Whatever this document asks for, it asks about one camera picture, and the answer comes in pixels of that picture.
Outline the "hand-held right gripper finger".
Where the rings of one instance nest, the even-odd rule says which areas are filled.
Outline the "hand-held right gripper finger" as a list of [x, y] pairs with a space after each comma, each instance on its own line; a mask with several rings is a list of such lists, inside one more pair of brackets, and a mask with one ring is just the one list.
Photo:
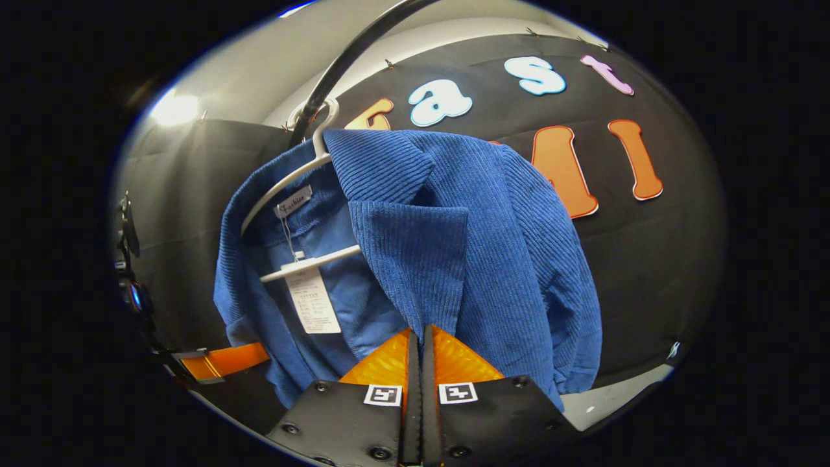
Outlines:
[[422, 402], [418, 338], [406, 329], [338, 381], [308, 385], [268, 438], [313, 465], [411, 467]]
[[423, 336], [423, 467], [552, 467], [581, 437], [530, 376], [504, 376], [438, 326]]

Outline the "blue corduroy jacket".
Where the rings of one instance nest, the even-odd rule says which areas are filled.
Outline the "blue corduroy jacket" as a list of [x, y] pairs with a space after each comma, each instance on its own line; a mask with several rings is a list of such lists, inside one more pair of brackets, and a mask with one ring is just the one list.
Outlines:
[[[438, 326], [504, 376], [561, 396], [589, 390], [602, 346], [598, 293], [579, 236], [540, 172], [506, 145], [436, 131], [324, 131], [332, 162], [262, 208], [314, 159], [311, 142], [255, 171], [220, 222], [214, 304], [232, 346], [261, 343], [291, 407], [400, 331]], [[272, 283], [294, 260], [361, 246]]]

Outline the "white plastic clothes hanger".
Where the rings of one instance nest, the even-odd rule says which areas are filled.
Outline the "white plastic clothes hanger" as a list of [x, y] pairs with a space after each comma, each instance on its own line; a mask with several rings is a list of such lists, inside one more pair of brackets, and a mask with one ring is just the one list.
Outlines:
[[[338, 103], [334, 97], [326, 97], [324, 99], [324, 104], [328, 107], [328, 115], [326, 116], [326, 119], [324, 119], [324, 122], [321, 123], [320, 126], [314, 131], [312, 136], [315, 153], [314, 159], [311, 160], [311, 162], [305, 163], [305, 165], [295, 169], [293, 172], [290, 172], [290, 174], [282, 178], [278, 183], [274, 184], [272, 188], [270, 188], [264, 195], [262, 195], [261, 198], [258, 199], [257, 203], [255, 203], [253, 208], [247, 213], [247, 216], [241, 225], [241, 235], [245, 234], [245, 231], [260, 210], [282, 189], [285, 189], [285, 187], [287, 187], [290, 183], [293, 183], [303, 174], [331, 162], [330, 153], [326, 149], [326, 144], [324, 144], [323, 135], [324, 130], [330, 127], [336, 117], [340, 114], [340, 103]], [[296, 273], [305, 272], [305, 270], [319, 268], [324, 264], [334, 262], [341, 258], [353, 256], [359, 252], [361, 252], [361, 246], [353, 245], [352, 247], [341, 249], [336, 252], [330, 252], [329, 254], [320, 257], [306, 258], [303, 260], [296, 259], [294, 262], [282, 266], [279, 271], [260, 277], [259, 280], [261, 283], [272, 283], [272, 281], [283, 279]]]

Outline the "black metal clothes rack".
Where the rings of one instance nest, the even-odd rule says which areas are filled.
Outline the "black metal clothes rack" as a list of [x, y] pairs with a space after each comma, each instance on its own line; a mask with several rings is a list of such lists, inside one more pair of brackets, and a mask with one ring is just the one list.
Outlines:
[[334, 61], [330, 63], [320, 77], [320, 80], [316, 83], [306, 102], [300, 107], [296, 122], [293, 124], [287, 150], [292, 149], [302, 142], [302, 137], [305, 136], [306, 130], [308, 130], [309, 124], [311, 124], [311, 119], [317, 115], [319, 109], [324, 104], [324, 100], [329, 97], [330, 92], [340, 82], [341, 77], [349, 71], [349, 68], [365, 50], [398, 24], [437, 2], [439, 0], [401, 0], [394, 4], [394, 6], [391, 6], [391, 8], [386, 9], [379, 17], [376, 17], [364, 30], [361, 30], [347, 44], [347, 47], [335, 57]]

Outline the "ceiling light panel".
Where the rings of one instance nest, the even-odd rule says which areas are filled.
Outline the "ceiling light panel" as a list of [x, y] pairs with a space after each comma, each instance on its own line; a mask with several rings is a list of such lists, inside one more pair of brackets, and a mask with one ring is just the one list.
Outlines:
[[159, 125], [181, 125], [201, 115], [198, 97], [167, 92], [154, 105], [149, 117]]

